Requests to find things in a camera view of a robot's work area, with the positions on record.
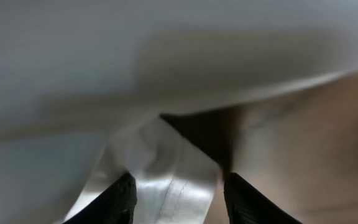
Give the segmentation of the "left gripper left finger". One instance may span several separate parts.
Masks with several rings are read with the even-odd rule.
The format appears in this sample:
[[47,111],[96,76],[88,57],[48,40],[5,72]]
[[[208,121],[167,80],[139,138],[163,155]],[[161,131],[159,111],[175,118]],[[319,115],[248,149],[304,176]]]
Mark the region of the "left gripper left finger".
[[133,224],[136,204],[135,178],[126,172],[63,224]]

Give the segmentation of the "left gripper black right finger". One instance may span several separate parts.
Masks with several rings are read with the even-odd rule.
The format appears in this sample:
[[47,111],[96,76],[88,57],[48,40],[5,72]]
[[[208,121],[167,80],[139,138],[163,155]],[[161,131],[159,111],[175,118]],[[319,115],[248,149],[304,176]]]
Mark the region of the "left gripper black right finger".
[[234,172],[224,181],[224,199],[230,224],[301,224]]

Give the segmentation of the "white t-shirt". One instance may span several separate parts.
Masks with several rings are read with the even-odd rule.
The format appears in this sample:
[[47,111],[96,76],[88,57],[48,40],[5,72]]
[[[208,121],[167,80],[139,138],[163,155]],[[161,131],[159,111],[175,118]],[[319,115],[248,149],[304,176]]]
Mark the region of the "white t-shirt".
[[226,223],[224,171],[358,223],[358,1],[0,1],[0,223],[125,172],[136,223]]

